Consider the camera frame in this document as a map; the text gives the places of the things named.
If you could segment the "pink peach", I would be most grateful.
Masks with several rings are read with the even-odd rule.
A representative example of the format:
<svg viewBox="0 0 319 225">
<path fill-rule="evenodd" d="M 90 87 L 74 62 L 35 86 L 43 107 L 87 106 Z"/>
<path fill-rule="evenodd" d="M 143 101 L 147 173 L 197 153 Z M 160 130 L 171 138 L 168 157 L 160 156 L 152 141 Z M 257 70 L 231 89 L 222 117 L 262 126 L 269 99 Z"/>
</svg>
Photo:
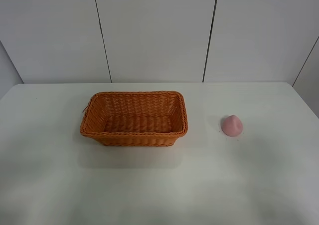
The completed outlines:
<svg viewBox="0 0 319 225">
<path fill-rule="evenodd" d="M 243 123 L 236 115 L 230 115 L 221 122 L 221 129 L 229 137 L 237 137 L 243 132 Z"/>
</svg>

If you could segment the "orange woven wicker basket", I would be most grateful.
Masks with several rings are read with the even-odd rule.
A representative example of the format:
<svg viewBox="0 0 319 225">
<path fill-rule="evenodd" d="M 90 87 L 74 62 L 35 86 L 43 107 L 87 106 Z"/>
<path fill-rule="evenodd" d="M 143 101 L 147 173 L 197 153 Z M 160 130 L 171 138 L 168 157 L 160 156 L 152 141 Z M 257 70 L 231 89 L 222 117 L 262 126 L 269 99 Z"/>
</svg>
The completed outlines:
<svg viewBox="0 0 319 225">
<path fill-rule="evenodd" d="M 187 130 L 177 91 L 96 93 L 80 125 L 82 136 L 104 146 L 172 146 Z"/>
</svg>

